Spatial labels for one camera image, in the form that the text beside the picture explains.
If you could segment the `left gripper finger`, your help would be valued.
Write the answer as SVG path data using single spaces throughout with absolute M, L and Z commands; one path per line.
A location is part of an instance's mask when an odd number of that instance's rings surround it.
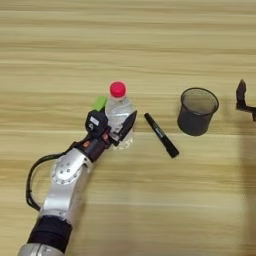
M 133 129 L 133 126 L 134 126 L 134 123 L 136 120 L 136 116 L 137 116 L 137 112 L 134 111 L 123 122 L 121 130 L 118 132 L 118 141 L 119 142 L 123 142 L 124 140 L 126 140 L 129 137 L 130 132 Z

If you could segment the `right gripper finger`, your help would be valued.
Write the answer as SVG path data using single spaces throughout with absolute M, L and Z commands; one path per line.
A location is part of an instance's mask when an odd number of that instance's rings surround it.
M 252 114 L 252 118 L 256 121 L 256 107 L 248 106 L 245 101 L 246 83 L 243 79 L 240 80 L 236 90 L 236 109 Z

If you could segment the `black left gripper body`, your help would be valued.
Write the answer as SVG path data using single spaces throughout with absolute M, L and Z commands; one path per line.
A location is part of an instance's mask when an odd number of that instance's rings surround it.
M 102 134 L 90 132 L 83 140 L 74 143 L 74 147 L 83 153 L 92 163 L 111 145 L 117 146 L 120 136 L 107 128 Z

